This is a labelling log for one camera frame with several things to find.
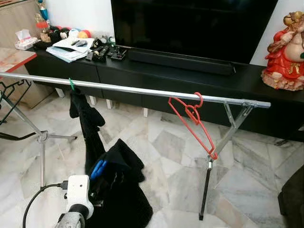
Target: papers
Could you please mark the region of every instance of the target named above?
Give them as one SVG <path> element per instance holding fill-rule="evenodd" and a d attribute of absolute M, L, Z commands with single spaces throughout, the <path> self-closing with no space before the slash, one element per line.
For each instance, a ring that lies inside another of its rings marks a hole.
<path fill-rule="evenodd" d="M 84 47 L 76 47 L 75 45 L 72 46 L 72 43 L 76 40 L 85 40 L 87 42 L 87 45 Z M 68 37 L 67 39 L 63 39 L 55 44 L 53 46 L 47 48 L 47 52 L 70 63 L 73 62 L 79 58 L 86 57 L 87 51 L 92 46 L 94 39 L 93 38 L 74 38 L 74 37 Z M 61 48 L 70 48 L 75 51 L 66 51 Z"/>
<path fill-rule="evenodd" d="M 79 51 L 65 51 L 61 48 L 54 46 L 48 47 L 47 52 L 68 63 L 73 62 L 79 58 L 86 57 L 86 53 L 87 53 L 87 51 L 85 53 L 81 53 Z"/>
<path fill-rule="evenodd" d="M 84 47 L 76 47 L 75 45 L 72 46 L 72 43 L 76 40 L 85 40 L 87 42 L 87 45 Z M 74 37 L 68 37 L 67 39 L 63 39 L 55 44 L 53 46 L 55 47 L 62 47 L 62 48 L 71 48 L 75 51 L 79 51 L 81 53 L 87 52 L 90 47 L 93 44 L 94 39 L 93 38 L 74 38 Z"/>

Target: metal rack leg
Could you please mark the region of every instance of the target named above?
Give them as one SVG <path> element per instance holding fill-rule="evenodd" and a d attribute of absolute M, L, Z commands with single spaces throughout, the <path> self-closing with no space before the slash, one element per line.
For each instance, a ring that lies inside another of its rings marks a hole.
<path fill-rule="evenodd" d="M 94 96 L 89 96 L 89 98 L 90 98 L 90 101 L 91 101 L 91 104 L 92 104 L 92 105 L 96 105 L 96 104 L 97 104 L 96 97 L 94 97 Z"/>
<path fill-rule="evenodd" d="M 208 193 L 208 186 L 209 186 L 209 180 L 210 180 L 210 174 L 211 170 L 213 168 L 213 161 L 209 161 L 209 167 L 207 169 L 207 175 L 205 180 L 205 187 L 204 187 L 204 193 L 203 193 L 203 202 L 201 204 L 201 209 L 199 213 L 199 219 L 202 221 L 204 219 L 204 211 L 205 211 L 205 205 L 206 205 L 206 199 L 207 199 L 207 193 Z"/>
<path fill-rule="evenodd" d="M 113 108 L 113 101 L 106 99 L 106 106 L 108 109 L 112 109 Z"/>
<path fill-rule="evenodd" d="M 62 89 L 59 89 L 59 88 L 55 88 L 55 89 L 56 89 L 56 92 L 57 92 L 57 94 L 58 94 L 58 96 L 60 98 L 64 98 L 65 97 L 65 92 L 63 92 Z"/>
<path fill-rule="evenodd" d="M 63 136 L 63 135 L 55 135 L 55 134 L 49 134 L 49 138 L 54 138 L 54 139 L 68 139 L 68 140 L 73 140 L 76 139 L 76 136 Z"/>
<path fill-rule="evenodd" d="M 3 101 L 9 105 L 10 107 L 13 107 L 14 104 L 7 99 L 6 97 L 3 97 Z M 40 186 L 44 187 L 46 184 L 45 181 L 45 153 L 46 153 L 46 142 L 49 138 L 58 138 L 58 139 L 68 139 L 73 140 L 77 137 L 75 136 L 61 136 L 61 135 L 55 135 L 55 134 L 48 134 L 47 131 L 41 131 L 39 130 L 25 115 L 23 112 L 21 112 L 20 109 L 17 107 L 13 110 L 15 113 L 18 114 L 18 116 L 25 121 L 28 125 L 31 126 L 31 128 L 35 131 L 35 133 L 38 135 L 38 143 L 41 145 L 40 148 Z"/>
<path fill-rule="evenodd" d="M 223 139 L 219 142 L 219 144 L 216 146 L 214 152 L 216 152 L 218 155 L 222 151 L 222 149 L 225 147 L 227 142 L 232 138 L 233 134 L 237 131 L 237 129 L 240 127 L 240 125 L 243 123 L 243 121 L 246 119 L 246 117 L 250 114 L 254 106 L 252 105 L 245 105 L 239 115 L 237 116 L 236 120 L 233 119 L 232 113 L 230 111 L 229 105 L 224 104 L 229 121 L 231 122 L 230 129 L 226 132 Z M 209 167 L 207 169 L 207 176 L 205 181 L 205 188 L 204 188 L 204 194 L 203 194 L 203 202 L 201 205 L 201 210 L 199 213 L 199 219 L 203 220 L 204 218 L 204 210 L 205 210 L 205 204 L 207 200 L 207 193 L 208 193 L 208 185 L 209 185 L 209 179 L 210 179 L 210 173 L 213 166 L 213 160 L 209 161 Z"/>
<path fill-rule="evenodd" d="M 143 108 L 143 116 L 144 117 L 148 117 L 148 109 L 147 108 Z"/>
<path fill-rule="evenodd" d="M 40 143 L 40 187 L 46 185 L 46 142 Z"/>

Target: white wall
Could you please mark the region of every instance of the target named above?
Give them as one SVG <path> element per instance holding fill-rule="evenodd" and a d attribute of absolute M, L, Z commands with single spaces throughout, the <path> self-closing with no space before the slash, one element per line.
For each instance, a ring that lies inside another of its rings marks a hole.
<path fill-rule="evenodd" d="M 111 0 L 45 0 L 52 25 L 114 35 Z"/>
<path fill-rule="evenodd" d="M 50 21 L 53 25 L 101 31 L 113 36 L 111 0 L 45 0 Z M 251 60 L 251 64 L 266 66 L 264 59 L 267 47 L 276 32 L 283 30 L 283 17 L 289 12 L 304 11 L 304 0 L 278 0 L 263 36 Z"/>
<path fill-rule="evenodd" d="M 251 59 L 251 64 L 266 66 L 268 55 L 267 47 L 273 42 L 273 36 L 276 32 L 286 28 L 283 23 L 283 17 L 289 12 L 304 11 L 304 0 L 279 0 L 275 10 L 269 20 L 269 23 L 263 33 L 263 36 L 257 46 L 257 49 Z"/>

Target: marble floor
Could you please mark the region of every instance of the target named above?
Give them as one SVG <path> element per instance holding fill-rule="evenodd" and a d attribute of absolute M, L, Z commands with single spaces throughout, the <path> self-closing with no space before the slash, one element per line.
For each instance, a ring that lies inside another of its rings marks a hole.
<path fill-rule="evenodd" d="M 75 141 L 51 139 L 46 145 L 47 184 L 83 174 L 85 144 L 78 119 L 69 117 L 69 97 L 52 94 L 32 110 L 21 108 L 41 130 L 76 135 Z M 304 144 L 239 130 L 228 142 L 211 173 L 204 221 L 199 221 L 208 165 L 206 153 L 178 117 L 127 104 L 95 106 L 106 124 L 100 130 L 105 149 L 124 140 L 145 164 L 140 186 L 153 207 L 149 228 L 285 228 L 277 195 L 304 164 Z M 226 127 L 205 123 L 217 143 Z M 12 114 L 0 131 L 22 136 L 32 130 Z M 39 145 L 36 137 L 0 140 L 0 227 L 20 228 L 26 205 L 39 189 Z M 51 228 L 65 212 L 64 192 L 50 188 L 32 204 L 27 227 Z"/>

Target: red plastic hanger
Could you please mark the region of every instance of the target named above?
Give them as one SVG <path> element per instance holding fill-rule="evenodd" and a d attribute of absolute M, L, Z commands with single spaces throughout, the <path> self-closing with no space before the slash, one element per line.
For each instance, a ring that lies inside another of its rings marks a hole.
<path fill-rule="evenodd" d="M 209 154 L 209 156 L 213 159 L 216 160 L 218 158 L 217 153 L 212 153 L 215 149 L 215 146 L 212 142 L 212 139 L 207 131 L 207 129 L 205 128 L 204 124 L 201 122 L 200 120 L 200 115 L 199 112 L 197 111 L 197 108 L 202 107 L 203 105 L 203 97 L 200 93 L 195 92 L 194 94 L 196 94 L 197 96 L 199 96 L 200 98 L 200 103 L 196 104 L 194 106 L 190 105 L 190 104 L 186 104 L 184 103 L 182 100 L 175 98 L 175 97 L 170 97 L 168 100 L 169 105 L 171 106 L 171 108 L 174 110 L 174 112 L 176 113 L 176 115 L 180 118 L 180 120 L 184 123 L 184 125 L 188 128 L 188 130 L 193 134 L 193 136 L 196 138 L 197 141 L 199 141 L 199 143 L 201 144 L 201 146 L 207 151 L 207 153 Z M 183 106 L 185 106 L 185 112 L 186 114 L 189 116 L 189 118 L 194 122 L 195 125 L 200 125 L 205 133 L 205 135 L 207 136 L 209 143 L 211 145 L 211 149 L 208 149 L 208 147 L 201 141 L 201 139 L 194 133 L 194 131 L 189 127 L 189 125 L 187 124 L 187 122 L 185 121 L 185 119 L 180 115 L 180 113 L 176 110 L 176 108 L 174 107 L 174 105 L 171 103 L 171 100 L 174 99 L 176 101 L 178 101 L 179 103 L 181 103 Z"/>

